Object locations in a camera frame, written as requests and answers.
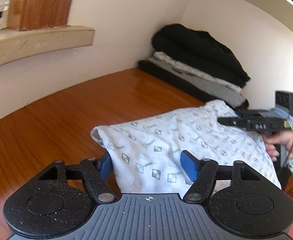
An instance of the white patterned fabric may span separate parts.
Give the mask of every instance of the white patterned fabric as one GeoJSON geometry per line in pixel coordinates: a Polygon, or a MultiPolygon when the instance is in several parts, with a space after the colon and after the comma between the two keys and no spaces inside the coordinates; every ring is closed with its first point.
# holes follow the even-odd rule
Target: white patterned fabric
{"type": "MultiPolygon", "coordinates": [[[[91,136],[109,152],[123,193],[179,193],[183,197],[192,182],[180,165],[182,150],[220,165],[242,160],[280,187],[262,137],[256,132],[222,126],[217,122],[220,116],[235,113],[224,101],[214,100],[201,107],[98,126],[91,136]]],[[[229,184],[217,181],[215,191],[229,184]]]]}
{"type": "Polygon", "coordinates": [[[191,73],[191,74],[198,76],[200,78],[203,78],[205,80],[212,81],[214,83],[218,83],[220,85],[228,87],[229,89],[232,89],[235,92],[241,93],[241,88],[239,86],[234,85],[230,82],[227,82],[223,79],[212,77],[211,75],[209,75],[203,71],[200,71],[200,70],[198,70],[194,67],[191,67],[189,65],[186,65],[182,62],[176,61],[176,60],[172,59],[170,56],[166,55],[162,51],[155,52],[154,57],[161,60],[161,61],[164,61],[164,62],[170,64],[172,67],[175,67],[176,69],[183,70],[185,72],[191,73]]]}

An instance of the black folded clothing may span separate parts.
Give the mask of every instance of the black folded clothing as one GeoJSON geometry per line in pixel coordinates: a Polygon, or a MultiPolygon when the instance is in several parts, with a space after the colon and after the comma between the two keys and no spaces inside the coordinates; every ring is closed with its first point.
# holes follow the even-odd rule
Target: black folded clothing
{"type": "Polygon", "coordinates": [[[250,77],[234,54],[208,32],[181,24],[167,25],[152,38],[152,46],[173,59],[243,88],[250,77]]]}
{"type": "MultiPolygon", "coordinates": [[[[143,70],[146,73],[151,74],[152,76],[155,76],[164,82],[178,88],[179,90],[193,96],[194,98],[202,101],[203,103],[206,103],[208,101],[212,101],[217,98],[213,95],[210,95],[200,89],[198,89],[196,86],[192,85],[191,83],[185,81],[184,79],[170,73],[169,71],[166,71],[165,69],[162,69],[152,62],[148,60],[140,60],[137,64],[138,68],[143,70]]],[[[248,101],[245,100],[242,105],[237,107],[230,106],[227,102],[225,102],[229,107],[231,107],[233,110],[240,110],[240,109],[247,109],[248,108],[248,101]]]]}

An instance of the gray folded clothing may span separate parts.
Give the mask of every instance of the gray folded clothing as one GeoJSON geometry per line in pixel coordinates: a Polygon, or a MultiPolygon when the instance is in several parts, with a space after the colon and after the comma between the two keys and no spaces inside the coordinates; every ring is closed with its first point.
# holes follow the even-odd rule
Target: gray folded clothing
{"type": "Polygon", "coordinates": [[[166,71],[169,71],[170,73],[196,86],[198,89],[225,101],[233,108],[242,105],[246,100],[244,96],[235,92],[232,89],[229,89],[228,87],[202,79],[198,76],[195,76],[188,72],[184,72],[180,69],[176,69],[172,65],[164,61],[158,60],[155,57],[150,57],[148,58],[148,60],[156,66],[165,69],[166,71]]]}

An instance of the silver screw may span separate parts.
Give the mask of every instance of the silver screw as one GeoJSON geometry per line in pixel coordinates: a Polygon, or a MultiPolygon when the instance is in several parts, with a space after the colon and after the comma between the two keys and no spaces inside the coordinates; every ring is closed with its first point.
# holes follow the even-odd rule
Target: silver screw
{"type": "Polygon", "coordinates": [[[114,199],[113,194],[110,193],[102,193],[99,195],[99,200],[103,201],[103,202],[109,202],[112,201],[114,199]]]}
{"type": "Polygon", "coordinates": [[[186,198],[191,201],[198,201],[202,198],[202,196],[199,193],[190,193],[186,196],[186,198]]]}

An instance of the wooden table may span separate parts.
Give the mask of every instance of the wooden table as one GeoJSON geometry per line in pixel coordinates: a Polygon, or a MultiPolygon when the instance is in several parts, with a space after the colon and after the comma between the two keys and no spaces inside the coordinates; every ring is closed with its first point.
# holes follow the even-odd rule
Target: wooden table
{"type": "MultiPolygon", "coordinates": [[[[138,69],[96,78],[40,99],[0,120],[0,240],[11,233],[5,200],[54,160],[67,165],[104,150],[90,131],[203,103],[138,69]]],[[[119,193],[114,177],[108,184],[119,193]]]]}

